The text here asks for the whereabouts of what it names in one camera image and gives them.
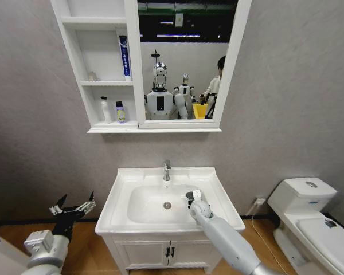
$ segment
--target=power cord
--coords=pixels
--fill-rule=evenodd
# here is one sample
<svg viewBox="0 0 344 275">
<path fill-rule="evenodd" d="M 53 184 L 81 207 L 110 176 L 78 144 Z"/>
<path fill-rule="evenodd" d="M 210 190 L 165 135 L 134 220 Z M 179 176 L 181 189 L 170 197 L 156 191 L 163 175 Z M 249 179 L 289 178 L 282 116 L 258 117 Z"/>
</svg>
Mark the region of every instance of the power cord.
<svg viewBox="0 0 344 275">
<path fill-rule="evenodd" d="M 280 262 L 278 261 L 278 259 L 275 257 L 273 251 L 270 249 L 269 245 L 265 242 L 263 236 L 261 236 L 261 234 L 257 231 L 257 229 L 255 228 L 255 225 L 253 224 L 253 217 L 257 214 L 257 211 L 259 210 L 260 205 L 256 205 L 256 210 L 255 212 L 252 214 L 251 216 L 251 224 L 252 224 L 252 227 L 254 229 L 254 231 L 256 232 L 257 235 L 259 235 L 259 237 L 263 240 L 263 243 L 265 244 L 265 246 L 269 249 L 271 255 L 273 256 L 274 260 L 276 261 L 276 263 L 280 266 L 280 268 L 282 269 L 282 271 L 284 272 L 285 275 L 288 275 L 288 273 L 286 272 L 286 270 L 283 268 L 283 266 L 280 264 Z"/>
</svg>

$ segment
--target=mirror frame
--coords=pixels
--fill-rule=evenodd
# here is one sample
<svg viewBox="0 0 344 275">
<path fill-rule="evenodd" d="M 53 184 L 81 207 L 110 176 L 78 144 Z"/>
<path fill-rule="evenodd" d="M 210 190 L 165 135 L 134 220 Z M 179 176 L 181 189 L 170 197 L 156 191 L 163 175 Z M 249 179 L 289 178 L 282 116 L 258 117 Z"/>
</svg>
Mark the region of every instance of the mirror frame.
<svg viewBox="0 0 344 275">
<path fill-rule="evenodd" d="M 143 129 L 154 132 L 221 132 L 219 126 L 223 115 L 224 106 L 230 83 L 236 67 L 237 57 L 242 43 L 243 34 L 249 16 L 252 0 L 238 0 L 234 15 L 232 32 L 230 34 L 226 63 L 219 88 L 216 108 L 213 119 L 173 119 L 173 120 L 147 120 L 144 104 L 142 51 L 139 31 L 138 1 L 125 1 L 127 18 L 127 35 L 130 45 L 132 82 L 134 86 L 136 117 L 140 132 Z"/>
</svg>

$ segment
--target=wooden floor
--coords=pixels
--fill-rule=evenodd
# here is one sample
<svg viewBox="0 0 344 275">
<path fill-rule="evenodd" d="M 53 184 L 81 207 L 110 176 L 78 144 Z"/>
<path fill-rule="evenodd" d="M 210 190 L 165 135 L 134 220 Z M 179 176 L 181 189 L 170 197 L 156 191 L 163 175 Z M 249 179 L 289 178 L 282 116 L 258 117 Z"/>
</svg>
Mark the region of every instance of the wooden floor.
<svg viewBox="0 0 344 275">
<path fill-rule="evenodd" d="M 252 245 L 258 257 L 270 268 L 282 272 L 262 239 L 254 231 L 251 220 L 245 220 L 246 229 L 243 237 Z M 277 246 L 272 232 L 274 225 L 266 219 L 254 220 L 255 228 L 270 246 L 276 258 L 287 274 L 296 274 L 284 254 Z M 8 225 L 0 227 L 0 236 L 22 251 L 23 241 L 33 231 L 53 229 L 54 224 Z M 73 239 L 69 245 L 68 256 L 65 260 L 62 274 L 67 275 L 119 275 L 118 267 L 110 255 L 102 238 L 95 234 L 94 222 L 80 222 L 75 224 Z M 156 269 L 133 270 L 130 275 L 203 275 L 202 269 Z M 213 275 L 237 275 L 226 261 L 222 260 L 212 273 Z"/>
</svg>

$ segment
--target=toilet lid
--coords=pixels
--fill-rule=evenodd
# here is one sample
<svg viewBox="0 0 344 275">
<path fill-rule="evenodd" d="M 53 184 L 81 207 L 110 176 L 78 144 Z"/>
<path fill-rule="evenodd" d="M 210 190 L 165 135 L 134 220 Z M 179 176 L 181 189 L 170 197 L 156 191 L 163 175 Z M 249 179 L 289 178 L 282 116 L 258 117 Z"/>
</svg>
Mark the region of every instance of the toilet lid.
<svg viewBox="0 0 344 275">
<path fill-rule="evenodd" d="M 344 274 L 344 228 L 331 219 L 304 219 L 300 231 L 321 254 Z"/>
</svg>

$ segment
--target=bottle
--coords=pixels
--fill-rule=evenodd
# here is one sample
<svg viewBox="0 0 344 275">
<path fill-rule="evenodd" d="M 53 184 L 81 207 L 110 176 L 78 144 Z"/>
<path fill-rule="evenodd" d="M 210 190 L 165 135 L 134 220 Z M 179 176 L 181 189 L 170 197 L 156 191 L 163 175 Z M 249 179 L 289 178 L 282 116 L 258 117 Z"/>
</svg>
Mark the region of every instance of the bottle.
<svg viewBox="0 0 344 275">
<path fill-rule="evenodd" d="M 103 111 L 104 120 L 107 124 L 111 123 L 110 110 L 108 109 L 107 96 L 101 96 L 101 107 Z"/>
<path fill-rule="evenodd" d="M 88 79 L 89 81 L 98 81 L 97 75 L 93 71 L 88 73 Z"/>
<path fill-rule="evenodd" d="M 125 123 L 125 111 L 122 105 L 122 101 L 116 101 L 116 110 L 117 110 L 117 121 L 118 123 Z"/>
<path fill-rule="evenodd" d="M 199 103 L 200 103 L 200 105 L 204 105 L 205 104 L 205 99 L 204 99 L 204 95 L 203 94 L 200 94 Z"/>
</svg>

